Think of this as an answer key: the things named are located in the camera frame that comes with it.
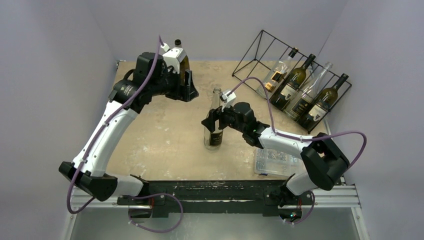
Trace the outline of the tall clear glass bottle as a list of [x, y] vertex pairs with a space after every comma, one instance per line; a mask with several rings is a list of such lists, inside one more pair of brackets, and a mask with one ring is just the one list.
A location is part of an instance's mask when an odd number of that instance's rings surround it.
[[[221, 88], [215, 87], [212, 91], [212, 100], [210, 105], [210, 110], [217, 109], [221, 106], [220, 94], [222, 93]], [[210, 132], [206, 127], [204, 128], [204, 146], [208, 150], [217, 150], [223, 140], [223, 130], [219, 129], [219, 121], [214, 122], [215, 130]]]

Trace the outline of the clear square bottle gold cap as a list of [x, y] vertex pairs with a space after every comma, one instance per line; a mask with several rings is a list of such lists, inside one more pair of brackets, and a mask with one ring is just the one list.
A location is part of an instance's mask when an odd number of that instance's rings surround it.
[[271, 98], [271, 95], [275, 88], [279, 85], [279, 83], [286, 76], [287, 72], [290, 70], [291, 62], [295, 55], [298, 53], [298, 51], [299, 49], [294, 47], [289, 52], [287, 57], [276, 61], [271, 70], [268, 72], [268, 74], [262, 81], [265, 90], [261, 86], [258, 86], [255, 92], [263, 98], [266, 98], [265, 92], [267, 92], [268, 97]]

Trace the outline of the dark green bottle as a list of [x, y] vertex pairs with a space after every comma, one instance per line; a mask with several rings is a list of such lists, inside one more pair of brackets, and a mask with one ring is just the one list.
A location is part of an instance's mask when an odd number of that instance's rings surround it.
[[277, 109], [282, 111], [289, 100], [295, 95], [302, 83], [306, 79], [306, 70], [315, 60], [316, 56], [310, 54], [306, 61], [300, 67], [294, 68], [286, 77], [286, 79], [277, 88], [272, 95], [270, 103]]
[[349, 76], [343, 73], [333, 86], [321, 90], [313, 99], [311, 106], [297, 120], [299, 125], [311, 132], [334, 105], [338, 99], [339, 89], [348, 78]]

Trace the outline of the clear glass bottle short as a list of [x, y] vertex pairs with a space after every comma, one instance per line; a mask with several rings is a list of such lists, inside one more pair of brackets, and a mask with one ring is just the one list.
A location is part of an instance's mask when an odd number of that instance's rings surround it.
[[314, 75], [312, 79], [308, 79], [302, 87], [299, 88], [296, 95], [290, 99], [290, 102], [283, 109], [283, 113], [294, 121], [306, 111], [312, 103], [312, 100], [318, 93], [320, 82], [326, 74], [332, 69], [333, 63], [327, 62], [321, 72]]

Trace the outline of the dark green bottle front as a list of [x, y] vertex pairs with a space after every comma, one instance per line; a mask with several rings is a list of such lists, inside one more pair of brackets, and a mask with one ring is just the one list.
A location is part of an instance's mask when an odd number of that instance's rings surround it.
[[334, 105], [338, 99], [339, 89], [348, 78], [349, 76], [343, 73], [333, 86], [321, 90], [313, 99], [311, 106], [297, 120], [299, 125], [311, 132]]

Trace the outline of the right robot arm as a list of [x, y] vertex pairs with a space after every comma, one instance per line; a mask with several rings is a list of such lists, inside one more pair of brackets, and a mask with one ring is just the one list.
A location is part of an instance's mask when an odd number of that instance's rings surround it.
[[245, 142], [252, 147], [276, 150], [302, 160], [305, 170], [291, 176], [280, 191], [282, 200], [288, 204], [314, 189], [330, 191], [350, 165], [329, 135], [290, 133], [288, 137], [283, 137], [281, 131], [273, 130], [271, 125], [258, 121], [247, 102], [211, 109], [201, 123], [210, 132], [232, 128], [240, 132]]

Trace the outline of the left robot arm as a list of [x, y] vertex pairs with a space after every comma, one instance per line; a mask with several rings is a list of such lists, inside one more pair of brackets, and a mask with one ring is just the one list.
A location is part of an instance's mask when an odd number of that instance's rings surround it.
[[136, 66], [118, 81], [109, 94], [103, 117], [82, 151], [71, 161], [62, 162], [59, 172], [98, 201], [111, 196], [129, 195], [138, 205], [146, 203], [149, 191], [136, 176], [116, 177], [106, 173], [110, 157], [124, 132], [154, 96], [190, 102], [199, 93], [193, 83], [188, 57], [181, 47], [158, 55], [147, 82], [155, 53], [138, 56]]

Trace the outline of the clear plastic screw box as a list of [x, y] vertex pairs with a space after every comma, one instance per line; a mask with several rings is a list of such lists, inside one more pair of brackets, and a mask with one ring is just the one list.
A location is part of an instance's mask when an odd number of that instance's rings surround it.
[[292, 155], [267, 148], [255, 150], [254, 172], [258, 175], [288, 178], [303, 170], [302, 161]]

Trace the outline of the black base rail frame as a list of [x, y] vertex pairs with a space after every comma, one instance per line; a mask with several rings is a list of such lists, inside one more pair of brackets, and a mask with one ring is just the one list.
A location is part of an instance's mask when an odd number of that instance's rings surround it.
[[352, 185], [336, 185], [330, 191], [315, 189], [300, 196], [283, 193], [282, 180], [152, 180], [142, 196], [120, 194], [105, 201], [93, 200], [88, 208], [134, 209], [136, 214], [166, 218], [171, 213], [260, 214], [299, 220], [315, 208], [356, 208], [360, 200]]

